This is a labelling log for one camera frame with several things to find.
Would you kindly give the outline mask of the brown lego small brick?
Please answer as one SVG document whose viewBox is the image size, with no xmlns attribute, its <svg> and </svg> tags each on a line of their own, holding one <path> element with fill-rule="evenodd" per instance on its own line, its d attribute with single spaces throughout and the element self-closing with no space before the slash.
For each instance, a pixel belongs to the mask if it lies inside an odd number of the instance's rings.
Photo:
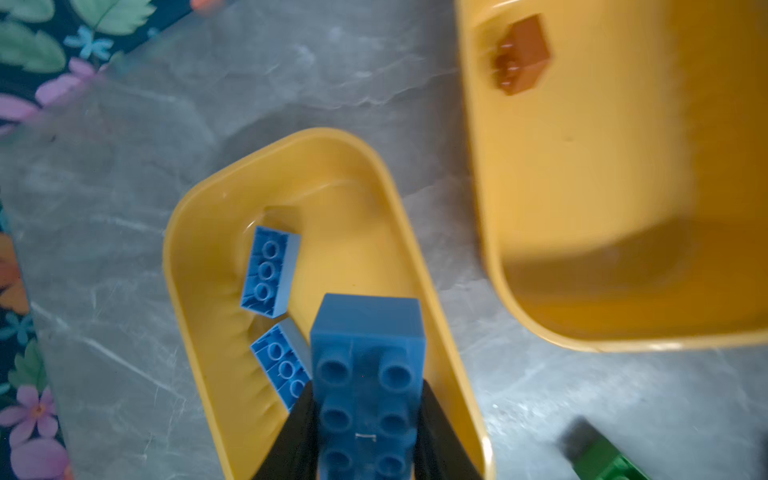
<svg viewBox="0 0 768 480">
<path fill-rule="evenodd" d="M 509 25 L 499 41 L 494 60 L 498 87 L 506 95 L 534 88 L 552 60 L 542 16 L 526 17 Z"/>
</svg>

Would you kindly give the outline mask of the blue lego brick top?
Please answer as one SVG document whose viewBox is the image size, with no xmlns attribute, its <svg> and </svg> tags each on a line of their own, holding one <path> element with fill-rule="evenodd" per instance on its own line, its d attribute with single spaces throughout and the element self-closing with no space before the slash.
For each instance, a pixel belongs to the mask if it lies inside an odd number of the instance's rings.
<svg viewBox="0 0 768 480">
<path fill-rule="evenodd" d="M 251 352 L 288 412 L 312 380 L 309 344 L 291 318 L 286 318 L 250 345 Z"/>
</svg>

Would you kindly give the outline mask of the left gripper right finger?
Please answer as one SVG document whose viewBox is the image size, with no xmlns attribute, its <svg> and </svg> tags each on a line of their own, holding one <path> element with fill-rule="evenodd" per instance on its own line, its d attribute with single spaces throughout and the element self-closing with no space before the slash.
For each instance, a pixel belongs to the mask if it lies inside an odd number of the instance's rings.
<svg viewBox="0 0 768 480">
<path fill-rule="evenodd" d="M 481 480 L 432 388 L 423 382 L 413 451 L 416 480 Z"/>
</svg>

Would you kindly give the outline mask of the blue long lego brick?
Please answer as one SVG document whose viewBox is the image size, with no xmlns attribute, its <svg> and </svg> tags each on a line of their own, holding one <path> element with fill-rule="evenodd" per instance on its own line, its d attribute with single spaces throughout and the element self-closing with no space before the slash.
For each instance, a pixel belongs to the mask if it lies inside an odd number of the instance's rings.
<svg viewBox="0 0 768 480">
<path fill-rule="evenodd" d="M 240 305 L 275 319 L 288 310 L 301 236 L 257 226 L 249 255 Z"/>
</svg>

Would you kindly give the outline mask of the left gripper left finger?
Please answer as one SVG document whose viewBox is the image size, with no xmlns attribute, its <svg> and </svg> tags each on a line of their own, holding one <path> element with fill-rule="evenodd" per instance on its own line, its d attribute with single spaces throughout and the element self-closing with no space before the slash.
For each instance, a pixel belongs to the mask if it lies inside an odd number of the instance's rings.
<svg viewBox="0 0 768 480">
<path fill-rule="evenodd" d="M 314 480 L 318 467 L 317 411 L 313 382 L 305 385 L 253 480 Z"/>
</svg>

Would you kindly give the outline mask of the green long lego brick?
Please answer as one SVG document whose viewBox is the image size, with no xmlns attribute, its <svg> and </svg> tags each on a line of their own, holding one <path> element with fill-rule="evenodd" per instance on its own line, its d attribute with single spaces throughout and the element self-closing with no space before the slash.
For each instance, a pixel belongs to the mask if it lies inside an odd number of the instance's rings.
<svg viewBox="0 0 768 480">
<path fill-rule="evenodd" d="M 558 449 L 580 480 L 650 480 L 584 417 L 569 424 L 558 440 Z"/>
</svg>

